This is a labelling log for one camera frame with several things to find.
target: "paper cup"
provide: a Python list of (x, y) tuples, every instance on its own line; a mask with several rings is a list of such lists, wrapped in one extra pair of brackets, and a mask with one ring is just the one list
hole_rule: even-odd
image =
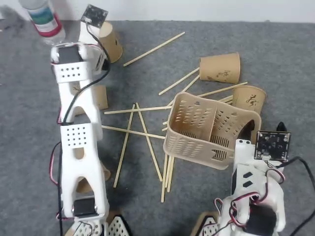
[(255, 111), (260, 114), (266, 98), (266, 92), (260, 88), (244, 85), (233, 90), (234, 107)]
[(200, 59), (199, 74), (201, 80), (237, 84), (240, 72), (241, 61), (238, 53)]
[(113, 26), (108, 22), (104, 22), (100, 28), (98, 38), (108, 52), (111, 62), (116, 62), (122, 56), (123, 48), (116, 37)]

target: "gray carpet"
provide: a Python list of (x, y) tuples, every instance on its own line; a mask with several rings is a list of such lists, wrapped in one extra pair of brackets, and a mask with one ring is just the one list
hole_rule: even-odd
[[(241, 81), (266, 90), (262, 111), (264, 129), (285, 122), (293, 133), (290, 156), (301, 155), (315, 172), (315, 25), (276, 23), (114, 22), (124, 46), (123, 57), (102, 81), (107, 86), (108, 110), (163, 106), (192, 78), (168, 93), (158, 92), (198, 67), (202, 56), (238, 51)], [(67, 38), (76, 41), (79, 25), (65, 22)], [(186, 34), (142, 60), (126, 62), (165, 40)], [(0, 235), (58, 235), (57, 189), (48, 178), (49, 155), (60, 139), (56, 116), (57, 83), (49, 64), (50, 47), (44, 45), (30, 23), (0, 32)], [(229, 84), (198, 81), (190, 89), (200, 94)], [(217, 99), (231, 92), (217, 94)], [(148, 132), (163, 135), (167, 112), (143, 113)], [(126, 128), (129, 114), (101, 115), (102, 123)], [(137, 114), (133, 130), (142, 131)], [(134, 236), (187, 236), (199, 214), (214, 210), (213, 199), (230, 191), (231, 168), (218, 171), (177, 159), (172, 189), (160, 203), (158, 180), (144, 137), (130, 135), (117, 189), (113, 177), (125, 134), (104, 131), (99, 156), (112, 172), (107, 182), (111, 209), (120, 209)], [(151, 139), (160, 169), (162, 140)], [(304, 167), (285, 170), (283, 184), (287, 225), (282, 236), (308, 216), (314, 191)], [(315, 220), (300, 236), (315, 234)]]

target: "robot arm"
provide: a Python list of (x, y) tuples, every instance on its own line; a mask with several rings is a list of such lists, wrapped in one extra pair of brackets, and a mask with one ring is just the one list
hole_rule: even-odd
[[(101, 229), (109, 211), (104, 174), (97, 153), (97, 141), (102, 139), (100, 114), (92, 86), (76, 98), (73, 87), (79, 85), (79, 89), (82, 89), (90, 85), (93, 75), (101, 72), (105, 58), (99, 46), (84, 42), (60, 44), (51, 50), (51, 64), (61, 100), (63, 212), (74, 221), (88, 222), (96, 236), (101, 231), (94, 229)], [(76, 107), (84, 110), (90, 122), (72, 124)], [(76, 195), (78, 182), (82, 178), (89, 183), (92, 195)]]
[(284, 229), (284, 193), (279, 161), (255, 160), (255, 146), (237, 140), (231, 196), (223, 200), (218, 236), (275, 236)]

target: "beige plastic basket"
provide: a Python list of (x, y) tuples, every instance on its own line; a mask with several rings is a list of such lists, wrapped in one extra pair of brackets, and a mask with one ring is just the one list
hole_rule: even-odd
[(163, 149), (170, 156), (223, 170), (233, 161), (239, 132), (251, 120), (254, 144), (259, 114), (181, 92), (170, 112)]

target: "water bottle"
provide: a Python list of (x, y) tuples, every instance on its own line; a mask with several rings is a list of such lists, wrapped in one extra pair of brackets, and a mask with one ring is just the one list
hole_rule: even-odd
[(48, 0), (19, 0), (28, 12), (35, 29), (49, 45), (62, 43), (65, 38), (63, 26)]

